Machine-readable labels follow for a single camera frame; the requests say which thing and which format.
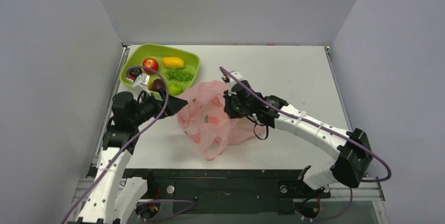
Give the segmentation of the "green fake lime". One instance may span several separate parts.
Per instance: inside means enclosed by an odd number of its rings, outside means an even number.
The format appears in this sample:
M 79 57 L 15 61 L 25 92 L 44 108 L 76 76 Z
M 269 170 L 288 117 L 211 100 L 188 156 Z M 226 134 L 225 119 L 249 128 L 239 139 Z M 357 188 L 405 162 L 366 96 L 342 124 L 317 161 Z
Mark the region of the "green fake lime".
M 170 95 L 177 96 L 177 95 L 180 95 L 181 93 L 183 93 L 184 90 L 179 83 L 171 82 L 168 85 L 168 91 L 169 91 Z

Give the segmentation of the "pink plastic bag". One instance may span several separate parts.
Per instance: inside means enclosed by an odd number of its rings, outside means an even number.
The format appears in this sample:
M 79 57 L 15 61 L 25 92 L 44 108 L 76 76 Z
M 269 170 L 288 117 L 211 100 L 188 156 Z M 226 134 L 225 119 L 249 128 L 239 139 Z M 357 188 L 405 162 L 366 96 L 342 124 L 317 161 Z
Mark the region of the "pink plastic bag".
M 208 161 L 229 145 L 239 145 L 265 133 L 264 126 L 255 126 L 247 118 L 229 118 L 223 97 L 228 88 L 229 84 L 222 81 L 199 82 L 178 96 L 188 102 L 176 114 L 178 123 Z

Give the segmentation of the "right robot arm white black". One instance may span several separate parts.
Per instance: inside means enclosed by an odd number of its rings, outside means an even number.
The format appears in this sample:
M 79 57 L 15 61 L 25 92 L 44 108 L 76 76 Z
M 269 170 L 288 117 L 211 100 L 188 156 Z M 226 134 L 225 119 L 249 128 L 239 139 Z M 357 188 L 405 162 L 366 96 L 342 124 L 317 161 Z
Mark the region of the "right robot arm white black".
M 323 165 L 309 165 L 296 181 L 297 192 L 309 196 L 316 190 L 333 183 L 357 188 L 369 167 L 372 157 L 364 131 L 348 131 L 327 125 L 296 109 L 287 101 L 253 92 L 248 81 L 237 83 L 225 78 L 229 88 L 224 92 L 224 111 L 231 119 L 249 121 L 288 133 L 313 144 L 331 160 Z

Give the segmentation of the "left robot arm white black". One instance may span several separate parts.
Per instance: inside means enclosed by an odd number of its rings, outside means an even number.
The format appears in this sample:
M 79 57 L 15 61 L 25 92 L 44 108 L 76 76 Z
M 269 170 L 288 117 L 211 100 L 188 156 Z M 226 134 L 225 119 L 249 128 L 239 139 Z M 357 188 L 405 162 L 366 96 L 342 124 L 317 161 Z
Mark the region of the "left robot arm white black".
M 117 93 L 112 98 L 112 117 L 106 127 L 99 155 L 97 173 L 92 185 L 80 196 L 85 202 L 75 223 L 126 223 L 138 201 L 156 193 L 156 182 L 148 176 L 131 176 L 120 188 L 124 171 L 142 131 L 149 121 L 173 116 L 187 106 L 186 100 L 171 97 L 160 89 L 161 99 L 143 93 L 140 100 L 131 92 Z

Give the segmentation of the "dark red fake apple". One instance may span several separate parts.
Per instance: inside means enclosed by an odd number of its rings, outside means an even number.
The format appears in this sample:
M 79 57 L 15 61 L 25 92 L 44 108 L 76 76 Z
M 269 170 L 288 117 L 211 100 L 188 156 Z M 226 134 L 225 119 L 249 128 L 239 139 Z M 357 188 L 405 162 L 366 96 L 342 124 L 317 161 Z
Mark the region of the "dark red fake apple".
M 158 92 L 159 89 L 166 91 L 166 85 L 162 79 L 155 79 L 150 85 L 150 90 Z

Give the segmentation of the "green fake grapes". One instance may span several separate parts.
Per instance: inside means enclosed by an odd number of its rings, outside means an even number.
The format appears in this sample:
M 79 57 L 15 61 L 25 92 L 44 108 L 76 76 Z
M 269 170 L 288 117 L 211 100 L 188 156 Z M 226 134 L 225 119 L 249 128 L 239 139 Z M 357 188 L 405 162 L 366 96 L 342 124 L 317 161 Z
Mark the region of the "green fake grapes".
M 181 70 L 181 69 L 168 69 L 164 73 L 164 77 L 167 80 L 176 80 L 179 82 L 187 82 L 187 81 L 191 81 L 193 79 L 194 75 L 189 71 L 185 71 L 185 70 Z

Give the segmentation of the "yellow fake mango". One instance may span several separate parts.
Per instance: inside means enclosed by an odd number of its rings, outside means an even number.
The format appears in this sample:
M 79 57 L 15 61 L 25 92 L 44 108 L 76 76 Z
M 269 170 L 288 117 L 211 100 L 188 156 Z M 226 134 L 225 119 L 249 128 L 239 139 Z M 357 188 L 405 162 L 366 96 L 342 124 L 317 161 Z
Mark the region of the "yellow fake mango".
M 185 67 L 185 61 L 179 57 L 164 57 L 162 63 L 164 67 L 169 69 L 182 69 Z

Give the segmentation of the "dark fake mangosteen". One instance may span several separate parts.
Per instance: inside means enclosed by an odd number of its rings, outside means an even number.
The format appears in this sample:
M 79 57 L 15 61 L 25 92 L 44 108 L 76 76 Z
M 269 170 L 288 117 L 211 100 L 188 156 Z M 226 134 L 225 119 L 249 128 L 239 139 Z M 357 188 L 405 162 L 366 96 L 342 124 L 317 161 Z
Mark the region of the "dark fake mangosteen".
M 142 70 L 140 68 L 131 69 L 126 73 L 126 78 L 134 82 L 141 74 Z

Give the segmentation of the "green plastic tray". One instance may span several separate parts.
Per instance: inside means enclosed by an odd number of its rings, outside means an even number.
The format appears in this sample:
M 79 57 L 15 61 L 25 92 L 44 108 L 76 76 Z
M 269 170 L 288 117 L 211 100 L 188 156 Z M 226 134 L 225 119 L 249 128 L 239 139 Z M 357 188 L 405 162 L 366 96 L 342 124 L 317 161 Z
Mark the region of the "green plastic tray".
M 179 57 L 185 61 L 185 67 L 181 70 L 191 72 L 194 77 L 191 81 L 187 82 L 179 82 L 176 80 L 167 80 L 164 77 L 164 73 L 169 69 L 164 67 L 162 60 L 164 57 Z M 124 64 L 123 69 L 120 73 L 120 81 L 123 85 L 126 85 L 132 88 L 133 81 L 126 78 L 126 72 L 130 67 L 142 66 L 144 59 L 146 58 L 154 58 L 157 60 L 159 64 L 158 73 L 162 75 L 162 77 L 166 80 L 166 83 L 169 85 L 171 82 L 179 83 L 183 90 L 189 89 L 196 78 L 200 67 L 200 58 L 191 52 L 180 50 L 173 47 L 156 45 L 156 44 L 145 44 L 137 47 L 133 53 L 130 54 L 128 60 Z

